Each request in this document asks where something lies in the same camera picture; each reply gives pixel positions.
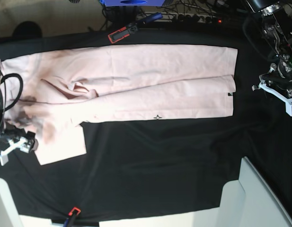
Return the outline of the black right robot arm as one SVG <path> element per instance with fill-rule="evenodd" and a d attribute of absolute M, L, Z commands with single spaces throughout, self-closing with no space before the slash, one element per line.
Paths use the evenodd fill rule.
<path fill-rule="evenodd" d="M 7 86 L 6 80 L 16 78 L 19 81 L 19 91 L 11 104 L 7 105 Z M 20 150 L 24 153 L 35 151 L 38 147 L 38 141 L 35 133 L 19 129 L 9 124 L 5 119 L 5 113 L 10 110 L 19 101 L 23 92 L 23 79 L 19 74 L 11 73 L 4 75 L 2 73 L 2 64 L 0 60 L 0 165 L 8 163 L 8 155 L 14 150 Z"/>

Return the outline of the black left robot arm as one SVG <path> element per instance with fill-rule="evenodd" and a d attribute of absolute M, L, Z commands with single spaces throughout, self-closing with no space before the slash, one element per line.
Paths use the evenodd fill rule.
<path fill-rule="evenodd" d="M 259 84 L 253 90 L 264 90 L 284 102 L 285 111 L 292 116 L 292 0 L 244 0 L 248 17 L 243 24 L 254 22 L 262 38 L 272 49 L 265 59 L 271 63 L 269 71 L 259 76 Z"/>

